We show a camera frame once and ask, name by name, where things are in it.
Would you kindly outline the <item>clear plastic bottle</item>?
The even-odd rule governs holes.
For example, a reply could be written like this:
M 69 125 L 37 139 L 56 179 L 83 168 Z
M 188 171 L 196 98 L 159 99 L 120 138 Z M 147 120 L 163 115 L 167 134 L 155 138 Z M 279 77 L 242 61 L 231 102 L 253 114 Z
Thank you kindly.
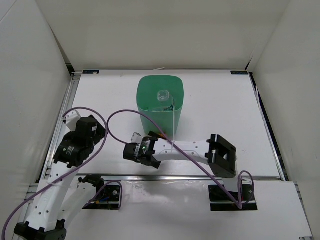
M 168 90 L 157 93 L 157 101 L 150 109 L 152 112 L 172 112 L 175 110 L 175 100 Z

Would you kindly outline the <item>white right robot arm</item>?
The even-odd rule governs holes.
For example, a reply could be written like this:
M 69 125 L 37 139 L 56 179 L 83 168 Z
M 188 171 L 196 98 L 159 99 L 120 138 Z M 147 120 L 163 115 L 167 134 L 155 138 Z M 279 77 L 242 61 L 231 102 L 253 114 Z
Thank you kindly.
M 208 165 L 216 177 L 233 179 L 237 175 L 236 147 L 219 134 L 207 140 L 171 144 L 157 135 L 142 137 L 134 133 L 123 150 L 123 158 L 158 169 L 163 161 L 188 161 Z

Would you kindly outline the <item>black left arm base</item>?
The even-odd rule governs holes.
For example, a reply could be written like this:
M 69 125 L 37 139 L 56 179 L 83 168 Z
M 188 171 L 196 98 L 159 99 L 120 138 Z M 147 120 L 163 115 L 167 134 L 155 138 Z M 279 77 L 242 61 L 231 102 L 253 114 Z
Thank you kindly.
M 84 178 L 79 177 L 78 183 L 89 183 L 95 188 L 95 196 L 82 208 L 83 210 L 121 209 L 123 200 L 123 185 L 120 181 L 105 181 L 101 175 L 89 174 Z

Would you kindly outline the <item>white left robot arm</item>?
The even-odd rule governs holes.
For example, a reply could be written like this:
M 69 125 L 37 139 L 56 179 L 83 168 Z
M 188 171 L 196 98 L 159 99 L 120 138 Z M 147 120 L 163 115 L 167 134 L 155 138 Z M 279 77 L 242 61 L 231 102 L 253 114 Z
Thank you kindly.
M 106 142 L 108 127 L 105 120 L 99 122 L 93 115 L 81 117 L 77 109 L 63 117 L 69 132 L 54 154 L 46 186 L 35 193 L 38 200 L 30 215 L 14 228 L 14 234 L 23 240 L 64 240 L 68 225 L 81 209 L 105 194 L 104 180 L 89 174 L 80 178 L 75 192 L 65 198 L 80 168 L 97 155 L 95 146 Z

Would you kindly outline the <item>green plastic bin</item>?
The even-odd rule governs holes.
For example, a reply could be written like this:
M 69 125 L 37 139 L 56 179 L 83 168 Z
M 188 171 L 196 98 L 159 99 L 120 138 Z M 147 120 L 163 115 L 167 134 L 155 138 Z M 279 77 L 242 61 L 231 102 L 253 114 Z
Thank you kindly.
M 152 119 L 168 137 L 177 132 L 184 104 L 183 81 L 172 75 L 147 75 L 138 84 L 138 111 Z

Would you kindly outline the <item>blue corner label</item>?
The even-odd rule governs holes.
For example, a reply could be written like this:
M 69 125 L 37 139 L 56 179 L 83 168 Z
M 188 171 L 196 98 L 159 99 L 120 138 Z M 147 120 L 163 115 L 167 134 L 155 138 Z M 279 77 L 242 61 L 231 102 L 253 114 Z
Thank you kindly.
M 86 70 L 83 70 L 82 73 L 85 75 L 98 75 L 100 71 L 97 69 L 86 69 Z
M 248 75 L 249 73 L 245 70 L 232 70 L 230 72 L 232 75 Z

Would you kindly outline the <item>blue right corner label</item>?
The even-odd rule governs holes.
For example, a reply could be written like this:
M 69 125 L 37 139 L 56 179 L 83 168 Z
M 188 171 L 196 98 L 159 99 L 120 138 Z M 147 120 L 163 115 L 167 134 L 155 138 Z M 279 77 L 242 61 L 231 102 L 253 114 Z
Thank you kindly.
M 232 75 L 248 75 L 249 73 L 245 70 L 232 70 L 230 72 Z

